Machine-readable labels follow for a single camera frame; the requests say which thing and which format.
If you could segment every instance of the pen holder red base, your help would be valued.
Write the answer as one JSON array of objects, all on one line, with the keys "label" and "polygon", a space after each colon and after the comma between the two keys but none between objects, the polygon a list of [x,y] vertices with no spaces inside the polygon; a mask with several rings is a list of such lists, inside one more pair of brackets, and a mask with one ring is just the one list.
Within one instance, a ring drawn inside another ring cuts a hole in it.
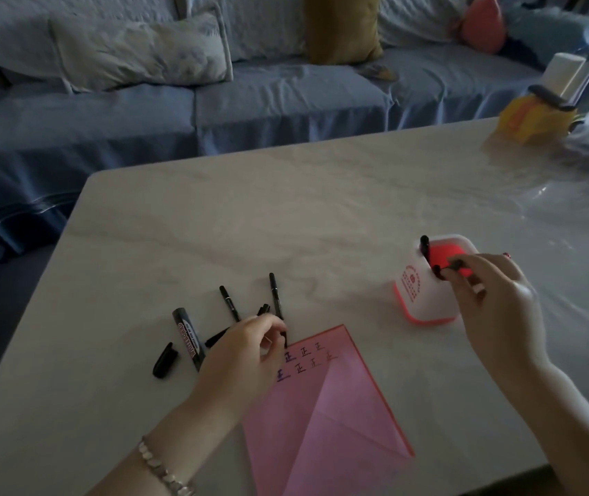
[{"label": "pen holder red base", "polygon": [[[414,242],[407,266],[395,281],[395,291],[405,316],[417,325],[440,325],[452,322],[460,314],[450,284],[440,280],[431,265],[448,266],[455,254],[476,254],[478,250],[462,235],[430,237],[430,262],[423,257],[420,243]],[[468,276],[469,270],[461,270]]]}]

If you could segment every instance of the floral pillow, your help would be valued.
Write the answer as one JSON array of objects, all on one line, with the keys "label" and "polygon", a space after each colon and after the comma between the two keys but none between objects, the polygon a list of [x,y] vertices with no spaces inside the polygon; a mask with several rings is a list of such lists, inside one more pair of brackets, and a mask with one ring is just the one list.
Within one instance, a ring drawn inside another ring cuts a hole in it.
[{"label": "floral pillow", "polygon": [[53,15],[63,80],[77,92],[138,83],[205,85],[232,80],[217,7],[178,22],[147,23]]}]

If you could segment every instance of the bracelet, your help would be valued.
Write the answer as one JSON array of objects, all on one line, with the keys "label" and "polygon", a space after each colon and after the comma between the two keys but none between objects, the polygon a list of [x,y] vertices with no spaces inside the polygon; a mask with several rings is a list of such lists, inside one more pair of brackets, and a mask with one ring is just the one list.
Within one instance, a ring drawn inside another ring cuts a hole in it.
[{"label": "bracelet", "polygon": [[184,485],[175,480],[174,475],[168,473],[168,470],[160,460],[154,457],[154,454],[148,448],[147,440],[142,438],[138,444],[138,451],[141,458],[148,464],[150,471],[168,488],[173,496],[196,496],[196,490],[191,483]]}]

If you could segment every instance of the sofa seat cushion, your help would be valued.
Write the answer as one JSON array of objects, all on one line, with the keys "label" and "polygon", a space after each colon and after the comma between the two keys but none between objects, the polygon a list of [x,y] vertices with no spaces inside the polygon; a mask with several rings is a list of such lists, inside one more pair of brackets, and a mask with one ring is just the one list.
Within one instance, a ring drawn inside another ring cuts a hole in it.
[{"label": "sofa seat cushion", "polygon": [[147,84],[95,94],[48,82],[0,91],[1,235],[6,219],[71,205],[94,172],[196,156],[193,106],[189,89]]},{"label": "sofa seat cushion", "polygon": [[386,131],[387,94],[349,66],[251,61],[196,90],[199,154]]},{"label": "sofa seat cushion", "polygon": [[375,63],[397,76],[374,81],[395,103],[390,130],[497,116],[540,78],[533,68],[463,45],[386,49]]}]

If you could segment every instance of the pink envelope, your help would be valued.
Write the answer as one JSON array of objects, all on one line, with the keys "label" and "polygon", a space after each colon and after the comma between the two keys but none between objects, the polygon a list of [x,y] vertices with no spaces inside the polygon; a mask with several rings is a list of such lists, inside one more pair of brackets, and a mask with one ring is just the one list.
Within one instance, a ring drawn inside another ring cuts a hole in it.
[{"label": "pink envelope", "polygon": [[291,344],[243,421],[258,496],[346,496],[414,456],[344,325]]}]

